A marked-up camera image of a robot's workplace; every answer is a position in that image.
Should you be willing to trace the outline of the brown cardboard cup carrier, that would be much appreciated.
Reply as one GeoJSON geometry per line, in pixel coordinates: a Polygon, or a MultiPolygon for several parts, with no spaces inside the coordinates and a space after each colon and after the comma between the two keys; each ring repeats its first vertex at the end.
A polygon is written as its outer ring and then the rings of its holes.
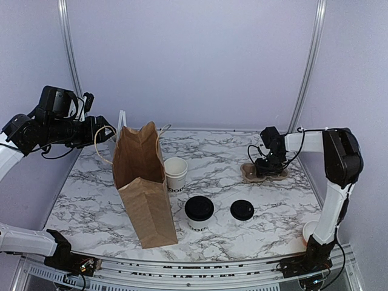
{"type": "Polygon", "coordinates": [[[257,174],[255,166],[248,162],[240,166],[242,179],[247,183],[259,183],[268,181],[282,181],[289,177],[289,171],[287,169],[283,170],[281,173],[265,173],[257,174]]]}

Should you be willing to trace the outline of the brown paper bag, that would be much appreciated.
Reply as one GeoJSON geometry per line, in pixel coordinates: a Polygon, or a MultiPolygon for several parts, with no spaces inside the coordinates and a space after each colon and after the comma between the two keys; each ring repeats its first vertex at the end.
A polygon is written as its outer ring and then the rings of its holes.
{"type": "Polygon", "coordinates": [[[178,243],[159,143],[169,128],[149,122],[115,135],[113,181],[143,249],[178,243]]]}

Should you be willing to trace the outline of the black plastic cup lid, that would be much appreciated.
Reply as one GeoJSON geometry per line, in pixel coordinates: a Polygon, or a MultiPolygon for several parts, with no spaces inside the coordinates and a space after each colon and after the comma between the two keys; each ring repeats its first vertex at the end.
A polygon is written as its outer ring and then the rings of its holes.
{"type": "Polygon", "coordinates": [[[213,215],[214,205],[205,196],[194,196],[187,200],[184,210],[191,220],[206,221],[213,215]]]}

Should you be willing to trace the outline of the white paper coffee cup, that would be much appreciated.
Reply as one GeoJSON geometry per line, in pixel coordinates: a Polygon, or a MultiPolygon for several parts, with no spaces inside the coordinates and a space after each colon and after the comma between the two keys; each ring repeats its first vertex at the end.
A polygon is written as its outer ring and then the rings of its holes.
{"type": "Polygon", "coordinates": [[[197,221],[191,218],[188,218],[189,229],[194,232],[203,232],[209,228],[210,219],[197,221]]]}

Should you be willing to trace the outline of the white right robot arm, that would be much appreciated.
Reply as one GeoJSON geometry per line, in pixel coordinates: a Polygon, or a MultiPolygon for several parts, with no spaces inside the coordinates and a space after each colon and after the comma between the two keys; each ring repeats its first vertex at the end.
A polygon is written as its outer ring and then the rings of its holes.
{"type": "Polygon", "coordinates": [[[266,127],[260,137],[268,153],[254,162],[259,177],[280,174],[285,170],[291,163],[286,158],[287,153],[323,154],[327,187],[321,216],[307,240],[305,254],[283,259],[279,267],[286,278],[331,267],[329,256],[338,243],[338,227],[364,167],[356,137],[348,128],[298,129],[296,133],[280,134],[276,127],[266,127]]]}

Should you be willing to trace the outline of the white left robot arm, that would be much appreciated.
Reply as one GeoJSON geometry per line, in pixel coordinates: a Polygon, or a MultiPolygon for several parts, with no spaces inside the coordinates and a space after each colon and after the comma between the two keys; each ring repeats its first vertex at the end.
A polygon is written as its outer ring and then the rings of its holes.
{"type": "Polygon", "coordinates": [[[98,192],[114,192],[111,168],[88,147],[49,161],[34,153],[1,182],[1,222],[31,230],[59,229],[77,252],[91,252],[98,192]]]}

